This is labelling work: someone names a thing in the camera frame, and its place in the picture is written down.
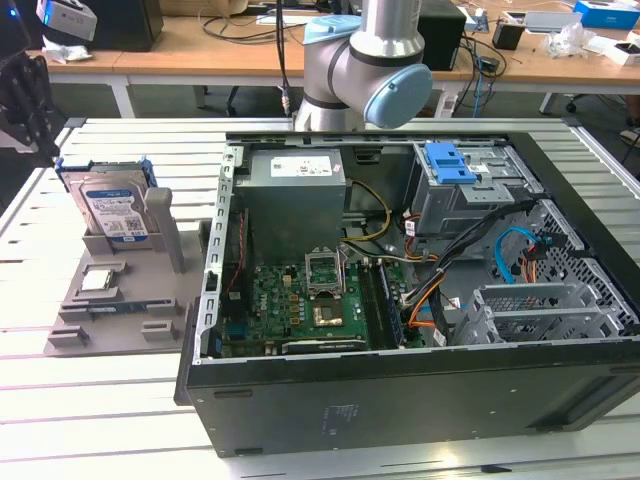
power supply label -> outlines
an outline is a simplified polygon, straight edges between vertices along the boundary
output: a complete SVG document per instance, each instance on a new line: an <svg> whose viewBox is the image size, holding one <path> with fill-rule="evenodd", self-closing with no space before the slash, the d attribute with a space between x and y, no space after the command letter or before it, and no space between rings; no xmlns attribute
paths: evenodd
<svg viewBox="0 0 640 480"><path fill-rule="evenodd" d="M131 190L94 190L86 193L93 216L104 234L115 242L141 242L149 232L133 205Z"/></svg>
<svg viewBox="0 0 640 480"><path fill-rule="evenodd" d="M274 157L271 160L272 177L330 177L329 157Z"/></svg>

motherboard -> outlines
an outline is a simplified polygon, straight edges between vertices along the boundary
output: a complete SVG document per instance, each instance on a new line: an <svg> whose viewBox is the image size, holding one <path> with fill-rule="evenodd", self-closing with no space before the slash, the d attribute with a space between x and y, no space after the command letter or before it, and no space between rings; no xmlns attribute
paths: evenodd
<svg viewBox="0 0 640 480"><path fill-rule="evenodd" d="M370 278L375 270L385 272L386 286ZM335 273L316 266L311 279L330 285ZM403 343L396 305L407 284L400 265L345 262L339 274L341 291L327 294L309 291L305 264L255 267L251 312L225 321L223 357L372 350L387 341L382 325L395 325L388 341Z"/></svg>

blue hard drive label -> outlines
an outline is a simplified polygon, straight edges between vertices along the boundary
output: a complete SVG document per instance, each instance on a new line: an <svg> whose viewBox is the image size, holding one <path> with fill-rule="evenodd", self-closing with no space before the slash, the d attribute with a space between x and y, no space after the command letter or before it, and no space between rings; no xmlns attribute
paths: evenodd
<svg viewBox="0 0 640 480"><path fill-rule="evenodd" d="M142 216L135 210L136 199L130 190L94 190L86 192L87 203L104 234L114 242L141 242L147 231Z"/></svg>

sticker label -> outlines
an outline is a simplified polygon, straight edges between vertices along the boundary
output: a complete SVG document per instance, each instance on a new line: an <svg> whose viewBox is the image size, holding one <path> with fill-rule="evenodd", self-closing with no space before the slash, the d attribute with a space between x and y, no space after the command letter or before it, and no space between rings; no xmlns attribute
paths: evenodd
<svg viewBox="0 0 640 480"><path fill-rule="evenodd" d="M489 173L489 169L484 163L475 164L475 165L467 165L467 168L471 173Z"/></svg>
<svg viewBox="0 0 640 480"><path fill-rule="evenodd" d="M461 310L462 304L460 303L460 297L453 297L450 299L451 303L444 306L444 310Z"/></svg>
<svg viewBox="0 0 640 480"><path fill-rule="evenodd" d="M115 307L94 307L87 310L89 313L116 313Z"/></svg>
<svg viewBox="0 0 640 480"><path fill-rule="evenodd" d="M416 236L416 223L413 220L407 220L404 222L404 229L410 237Z"/></svg>
<svg viewBox="0 0 640 480"><path fill-rule="evenodd" d="M141 242L149 235L142 216L133 210L130 190L87 192L89 208L104 234L116 242Z"/></svg>
<svg viewBox="0 0 640 480"><path fill-rule="evenodd" d="M330 177L329 157L275 157L271 160L272 177Z"/></svg>
<svg viewBox="0 0 640 480"><path fill-rule="evenodd" d="M351 430L358 417L358 405L332 405L322 416L322 435L336 436Z"/></svg>
<svg viewBox="0 0 640 480"><path fill-rule="evenodd" d="M437 328L433 330L433 339L441 347L445 347L447 345L447 339L440 333L440 330L438 330Z"/></svg>

yellow wire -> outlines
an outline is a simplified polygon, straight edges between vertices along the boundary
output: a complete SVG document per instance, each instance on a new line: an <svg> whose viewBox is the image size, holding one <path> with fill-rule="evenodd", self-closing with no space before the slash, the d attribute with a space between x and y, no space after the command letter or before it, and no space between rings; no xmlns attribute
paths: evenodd
<svg viewBox="0 0 640 480"><path fill-rule="evenodd" d="M387 206L385 201L382 199L382 197L369 185L367 185L364 182L361 182L360 180L351 180L351 181L356 185L360 185L362 188L364 188L367 192L373 195L376 198L376 200L378 200L382 204L382 207L384 208L384 212L387 215L387 219L385 220L384 225L378 232L372 233L370 235L363 235L360 237L346 237L346 238L343 238L342 241L343 242L367 242L369 240L375 240L377 238L380 238L382 235L387 233L387 230L389 230L389 227L391 226L391 210L389 210L389 207Z"/></svg>

